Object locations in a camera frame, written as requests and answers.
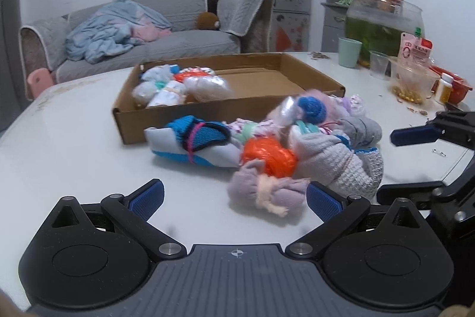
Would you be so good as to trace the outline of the white bundle teal tie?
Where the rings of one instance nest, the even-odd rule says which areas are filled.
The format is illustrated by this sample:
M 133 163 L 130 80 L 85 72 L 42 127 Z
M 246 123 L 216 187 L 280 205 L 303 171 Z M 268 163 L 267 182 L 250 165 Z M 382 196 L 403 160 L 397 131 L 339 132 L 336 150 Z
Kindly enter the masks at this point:
M 312 133 L 332 135 L 332 130 L 326 126 L 320 127 L 312 123 L 297 120 L 289 129 L 287 143 L 289 147 L 292 148 L 302 136 Z

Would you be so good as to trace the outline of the pink plastic child chair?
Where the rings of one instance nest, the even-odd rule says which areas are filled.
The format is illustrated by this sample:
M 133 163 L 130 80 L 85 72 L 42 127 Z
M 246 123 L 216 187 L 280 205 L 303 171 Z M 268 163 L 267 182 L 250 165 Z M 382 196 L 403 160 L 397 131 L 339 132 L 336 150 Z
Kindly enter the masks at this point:
M 26 83 L 34 99 L 55 84 L 52 74 L 46 67 L 31 72 L 26 79 Z

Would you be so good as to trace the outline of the light blue blanket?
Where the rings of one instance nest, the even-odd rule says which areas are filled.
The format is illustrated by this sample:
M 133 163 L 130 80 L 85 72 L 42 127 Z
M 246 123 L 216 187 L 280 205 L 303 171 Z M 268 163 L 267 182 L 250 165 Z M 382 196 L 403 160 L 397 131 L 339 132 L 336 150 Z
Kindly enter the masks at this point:
M 172 34 L 161 13 L 133 0 L 114 0 L 76 26 L 65 39 L 68 60 L 98 64 Z

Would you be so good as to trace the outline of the orange plastic bundle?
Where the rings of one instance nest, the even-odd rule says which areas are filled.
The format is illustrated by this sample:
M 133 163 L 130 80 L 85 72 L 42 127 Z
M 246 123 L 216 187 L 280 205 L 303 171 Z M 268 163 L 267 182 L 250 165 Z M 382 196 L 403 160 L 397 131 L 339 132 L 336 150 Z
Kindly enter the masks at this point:
M 177 82 L 183 83 L 189 77 L 202 77 L 207 75 L 216 75 L 216 73 L 210 67 L 186 67 L 174 74 L 174 79 Z
M 276 178 L 291 177 L 297 165 L 295 154 L 276 138 L 251 138 L 244 144 L 242 163 L 264 161 L 264 172 Z

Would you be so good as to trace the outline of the blue knit pink fluffy bundle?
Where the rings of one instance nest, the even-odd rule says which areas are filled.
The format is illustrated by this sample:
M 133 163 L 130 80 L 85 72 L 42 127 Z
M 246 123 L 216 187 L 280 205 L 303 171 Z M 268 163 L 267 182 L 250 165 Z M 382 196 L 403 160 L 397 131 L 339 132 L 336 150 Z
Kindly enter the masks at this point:
M 267 114 L 275 124 L 289 126 L 302 121 L 312 125 L 336 125 L 346 117 L 364 117 L 366 109 L 358 95 L 338 97 L 310 89 L 296 97 L 285 97 Z

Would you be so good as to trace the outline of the green plastic cup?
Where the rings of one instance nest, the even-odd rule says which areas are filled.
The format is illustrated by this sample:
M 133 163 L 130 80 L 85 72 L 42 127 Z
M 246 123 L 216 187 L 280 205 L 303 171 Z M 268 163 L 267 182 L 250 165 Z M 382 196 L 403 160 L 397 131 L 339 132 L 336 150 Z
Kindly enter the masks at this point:
M 357 66 L 362 42 L 350 38 L 339 38 L 338 63 L 342 67 L 355 68 Z

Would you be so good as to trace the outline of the blue black sock bundle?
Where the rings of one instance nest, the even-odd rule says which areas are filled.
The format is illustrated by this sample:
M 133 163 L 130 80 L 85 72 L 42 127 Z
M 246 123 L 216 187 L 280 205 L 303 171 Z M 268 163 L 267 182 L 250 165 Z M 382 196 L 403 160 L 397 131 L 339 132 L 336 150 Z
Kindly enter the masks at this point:
M 221 122 L 188 115 L 163 128 L 149 127 L 144 136 L 152 153 L 162 158 L 209 167 L 240 167 L 242 144 Z

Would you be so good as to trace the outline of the red white snack packet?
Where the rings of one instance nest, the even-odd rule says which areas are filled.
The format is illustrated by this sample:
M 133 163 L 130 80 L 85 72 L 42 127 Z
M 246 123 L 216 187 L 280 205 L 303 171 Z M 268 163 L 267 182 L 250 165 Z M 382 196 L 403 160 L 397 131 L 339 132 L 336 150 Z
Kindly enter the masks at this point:
M 403 32 L 400 37 L 398 61 L 407 66 L 430 67 L 432 47 L 432 41 L 423 37 L 421 27 L 416 27 L 413 34 Z

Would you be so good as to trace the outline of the lilac sock bundle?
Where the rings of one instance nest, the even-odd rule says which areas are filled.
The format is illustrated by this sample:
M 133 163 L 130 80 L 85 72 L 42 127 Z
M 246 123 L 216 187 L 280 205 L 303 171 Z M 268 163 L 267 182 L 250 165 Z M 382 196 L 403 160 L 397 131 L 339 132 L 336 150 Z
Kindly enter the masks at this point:
M 310 179 L 277 178 L 264 171 L 265 162 L 254 159 L 233 173 L 227 192 L 233 204 L 265 210 L 280 218 L 303 208 Z

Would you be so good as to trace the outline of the brown plush toy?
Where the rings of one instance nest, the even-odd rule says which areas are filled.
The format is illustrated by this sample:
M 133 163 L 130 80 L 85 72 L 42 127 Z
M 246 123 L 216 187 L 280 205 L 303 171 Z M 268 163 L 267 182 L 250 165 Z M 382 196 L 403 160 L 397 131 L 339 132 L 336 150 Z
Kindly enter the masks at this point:
M 220 25 L 219 18 L 212 12 L 202 12 L 196 20 L 197 30 L 217 31 L 220 29 Z

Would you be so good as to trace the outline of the white purple pattern sock bundle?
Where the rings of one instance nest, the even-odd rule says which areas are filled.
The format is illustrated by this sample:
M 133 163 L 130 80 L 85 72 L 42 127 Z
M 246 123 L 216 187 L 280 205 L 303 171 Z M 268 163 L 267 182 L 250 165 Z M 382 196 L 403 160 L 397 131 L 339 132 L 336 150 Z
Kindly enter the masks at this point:
M 236 121 L 225 125 L 231 133 L 233 139 L 246 144 L 252 138 L 270 138 L 279 136 L 278 126 L 272 120 L 253 122 L 251 120 L 238 118 Z

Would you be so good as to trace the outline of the clear bowl of nuts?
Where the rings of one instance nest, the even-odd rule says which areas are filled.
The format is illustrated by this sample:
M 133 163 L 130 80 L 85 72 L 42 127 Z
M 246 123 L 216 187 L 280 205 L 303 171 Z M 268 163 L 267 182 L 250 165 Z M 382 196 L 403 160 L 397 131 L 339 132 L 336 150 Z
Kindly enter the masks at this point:
M 413 105 L 427 105 L 439 76 L 430 68 L 390 57 L 389 90 L 399 99 Z

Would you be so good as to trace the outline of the clear plastic wrapped bundle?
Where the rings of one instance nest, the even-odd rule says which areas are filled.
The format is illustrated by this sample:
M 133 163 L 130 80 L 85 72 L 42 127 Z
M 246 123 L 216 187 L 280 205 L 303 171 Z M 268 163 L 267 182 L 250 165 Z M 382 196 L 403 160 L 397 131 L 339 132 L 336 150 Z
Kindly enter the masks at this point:
M 218 75 L 189 77 L 183 85 L 187 93 L 200 102 L 227 100 L 233 97 L 233 91 L 228 82 Z

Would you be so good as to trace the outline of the brown cardboard box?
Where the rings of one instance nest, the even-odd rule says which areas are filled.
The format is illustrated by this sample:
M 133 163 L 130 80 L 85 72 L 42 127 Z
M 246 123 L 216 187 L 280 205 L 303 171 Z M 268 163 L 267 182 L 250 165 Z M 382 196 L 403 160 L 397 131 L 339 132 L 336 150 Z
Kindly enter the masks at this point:
M 200 102 L 186 97 L 174 106 L 138 108 L 132 91 L 142 72 L 160 65 L 209 67 L 230 86 L 230 98 Z M 161 128 L 174 119 L 192 115 L 217 122 L 238 118 L 260 122 L 286 97 L 298 96 L 310 89 L 342 97 L 345 86 L 288 53 L 252 53 L 172 59 L 149 62 L 133 67 L 112 108 L 122 143 L 131 145 L 145 141 L 144 129 Z

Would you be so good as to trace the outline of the grey white knit sock bundle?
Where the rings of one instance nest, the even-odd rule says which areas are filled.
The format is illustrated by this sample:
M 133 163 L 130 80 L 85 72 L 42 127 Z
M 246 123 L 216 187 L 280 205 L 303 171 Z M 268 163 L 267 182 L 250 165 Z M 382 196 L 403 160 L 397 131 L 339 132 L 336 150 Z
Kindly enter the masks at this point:
M 297 158 L 295 174 L 320 183 L 339 195 L 375 196 L 383 177 L 379 149 L 353 150 L 342 133 L 301 133 L 294 125 L 288 144 Z

